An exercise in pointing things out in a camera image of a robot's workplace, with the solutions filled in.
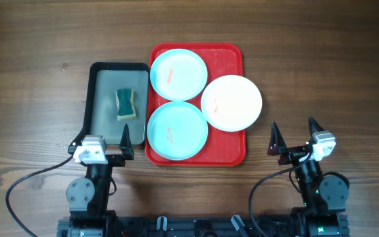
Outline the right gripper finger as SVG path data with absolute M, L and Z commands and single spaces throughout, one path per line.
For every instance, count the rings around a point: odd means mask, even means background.
M 287 150 L 286 143 L 281 135 L 278 125 L 273 122 L 271 126 L 271 137 L 268 145 L 267 155 L 281 155 Z
M 318 124 L 318 122 L 313 118 L 309 117 L 309 132 L 311 135 L 310 142 L 314 144 L 320 143 L 320 139 L 323 135 L 324 129 Z

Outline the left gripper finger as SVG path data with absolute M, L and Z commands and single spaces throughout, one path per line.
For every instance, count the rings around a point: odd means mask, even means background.
M 78 134 L 68 146 L 68 153 L 74 153 L 78 146 L 82 145 L 85 134 Z
M 119 147 L 125 160 L 134 160 L 134 150 L 130 139 L 129 126 L 127 124 L 124 125 Z

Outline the green yellow sponge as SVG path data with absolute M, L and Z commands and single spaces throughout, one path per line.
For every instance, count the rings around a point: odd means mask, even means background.
M 117 104 L 117 119 L 126 120 L 136 117 L 136 110 L 134 107 L 134 90 L 130 88 L 122 88 L 116 90 L 116 104 Z

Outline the light blue plate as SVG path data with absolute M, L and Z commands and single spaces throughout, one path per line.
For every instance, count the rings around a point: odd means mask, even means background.
M 172 101 L 151 114 L 147 139 L 154 152 L 171 161 L 181 161 L 199 153 L 209 129 L 200 109 L 191 103 Z
M 196 97 L 206 86 L 207 79 L 204 60 L 188 49 L 165 51 L 151 65 L 151 85 L 169 101 L 187 101 Z

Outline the white plate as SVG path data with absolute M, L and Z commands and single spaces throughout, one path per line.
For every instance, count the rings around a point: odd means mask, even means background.
M 201 96 L 201 111 L 207 122 L 225 132 L 237 132 L 251 126 L 261 114 L 262 107 L 258 87 L 238 75 L 213 80 Z

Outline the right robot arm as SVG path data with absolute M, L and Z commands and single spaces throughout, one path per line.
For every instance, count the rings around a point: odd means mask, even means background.
M 336 146 L 335 136 L 309 118 L 311 138 L 301 146 L 288 147 L 276 123 L 271 126 L 269 155 L 279 156 L 279 165 L 292 165 L 303 207 L 294 207 L 284 234 L 288 236 L 349 236 L 345 203 L 350 183 L 338 172 L 323 172 L 319 165 Z

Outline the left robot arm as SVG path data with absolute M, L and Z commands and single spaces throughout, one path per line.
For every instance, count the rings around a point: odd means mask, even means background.
M 120 153 L 107 155 L 107 143 L 103 136 L 86 135 L 74 145 L 72 158 L 86 167 L 83 178 L 73 180 L 66 189 L 70 217 L 60 220 L 58 237 L 126 236 L 124 225 L 115 211 L 107 209 L 113 193 L 113 168 L 124 167 L 126 160 L 134 158 L 128 125 L 124 126 L 119 143 Z

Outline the black water tray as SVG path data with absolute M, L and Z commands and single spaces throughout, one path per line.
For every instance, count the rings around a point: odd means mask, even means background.
M 130 88 L 134 91 L 136 117 L 117 119 L 116 91 Z M 109 145 L 118 145 L 125 125 L 128 125 L 133 145 L 145 140 L 149 67 L 145 63 L 93 63 L 89 71 L 83 128 L 77 135 L 103 136 Z

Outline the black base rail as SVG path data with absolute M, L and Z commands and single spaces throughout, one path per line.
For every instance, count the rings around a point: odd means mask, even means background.
M 252 220 L 239 215 L 211 218 L 115 217 L 113 220 L 60 220 L 58 237 L 71 236 L 334 236 L 348 237 L 350 229 L 345 215 L 304 217 L 296 215 L 261 215 L 257 219 L 261 232 Z

